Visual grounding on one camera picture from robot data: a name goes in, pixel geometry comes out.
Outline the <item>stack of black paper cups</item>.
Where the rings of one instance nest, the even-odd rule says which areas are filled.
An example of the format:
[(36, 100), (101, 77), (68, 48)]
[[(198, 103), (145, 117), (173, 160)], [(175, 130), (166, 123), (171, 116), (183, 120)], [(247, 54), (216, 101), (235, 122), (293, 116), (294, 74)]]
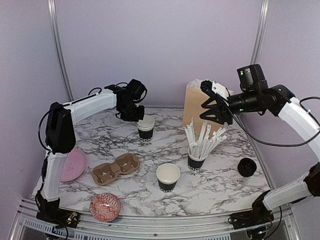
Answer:
[(153, 139), (155, 119), (151, 115), (145, 115), (142, 120), (136, 123), (140, 141), (148, 143)]

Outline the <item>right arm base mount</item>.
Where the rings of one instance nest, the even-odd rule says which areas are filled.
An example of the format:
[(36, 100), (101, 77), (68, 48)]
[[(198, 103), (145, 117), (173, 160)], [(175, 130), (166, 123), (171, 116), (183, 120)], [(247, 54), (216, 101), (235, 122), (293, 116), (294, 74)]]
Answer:
[(228, 218), (228, 223), (231, 224), (235, 230), (237, 230), (270, 223), (273, 220), (274, 215), (271, 211), (259, 213), (254, 210), (247, 210), (232, 213)]

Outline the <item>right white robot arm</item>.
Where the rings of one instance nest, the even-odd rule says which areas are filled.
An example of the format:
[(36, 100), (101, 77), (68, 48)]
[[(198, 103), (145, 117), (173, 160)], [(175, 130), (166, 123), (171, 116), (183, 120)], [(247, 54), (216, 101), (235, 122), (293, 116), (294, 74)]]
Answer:
[[(320, 157), (320, 122), (284, 85), (269, 87), (265, 80), (241, 84), (242, 92), (230, 94), (229, 90), (210, 80), (200, 84), (200, 89), (208, 96), (201, 106), (206, 109), (202, 119), (219, 124), (231, 124), (236, 115), (268, 111), (281, 119), (300, 137), (297, 143), (267, 142), (255, 137), (244, 126), (242, 130), (255, 142), (276, 148), (298, 148), (307, 145), (316, 158)], [(298, 202), (308, 197), (320, 195), (320, 164), (317, 162), (301, 177), (265, 193), (259, 204), (248, 212), (247, 219), (258, 224), (272, 211), (285, 204)]]

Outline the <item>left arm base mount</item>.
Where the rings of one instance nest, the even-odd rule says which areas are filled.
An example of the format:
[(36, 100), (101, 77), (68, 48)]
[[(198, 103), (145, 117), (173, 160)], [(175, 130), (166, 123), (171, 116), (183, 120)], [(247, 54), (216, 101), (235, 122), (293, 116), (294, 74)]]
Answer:
[(79, 223), (80, 214), (77, 211), (59, 208), (60, 201), (41, 201), (37, 204), (38, 213), (36, 218), (61, 227), (76, 228)]

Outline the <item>single black paper cup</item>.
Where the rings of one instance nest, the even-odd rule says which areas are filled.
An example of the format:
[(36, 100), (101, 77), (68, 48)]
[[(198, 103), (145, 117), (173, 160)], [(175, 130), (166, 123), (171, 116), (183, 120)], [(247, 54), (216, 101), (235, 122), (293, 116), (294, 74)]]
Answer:
[(160, 190), (165, 193), (171, 192), (175, 188), (180, 175), (180, 169), (176, 165), (172, 163), (160, 165), (156, 169), (156, 177)]

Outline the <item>stack of black cup lids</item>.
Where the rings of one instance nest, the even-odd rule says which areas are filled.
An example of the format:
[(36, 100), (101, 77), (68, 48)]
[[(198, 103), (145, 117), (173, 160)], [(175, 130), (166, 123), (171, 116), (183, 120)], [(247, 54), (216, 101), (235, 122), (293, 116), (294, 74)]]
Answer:
[(242, 158), (237, 165), (239, 174), (243, 177), (251, 177), (257, 170), (256, 163), (250, 158)]

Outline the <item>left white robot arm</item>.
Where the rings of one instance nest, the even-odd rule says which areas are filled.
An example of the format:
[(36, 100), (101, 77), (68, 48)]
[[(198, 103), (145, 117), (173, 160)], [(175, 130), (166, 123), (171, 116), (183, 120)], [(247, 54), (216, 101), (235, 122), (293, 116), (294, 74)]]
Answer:
[(51, 104), (43, 116), (47, 120), (45, 141), (42, 143), (46, 157), (42, 165), (43, 186), (39, 195), (45, 202), (59, 200), (59, 186), (64, 162), (76, 145), (74, 127), (82, 120), (109, 109), (116, 109), (116, 117), (126, 122), (144, 118), (145, 107), (141, 101), (147, 88), (139, 80), (108, 85), (80, 99)]

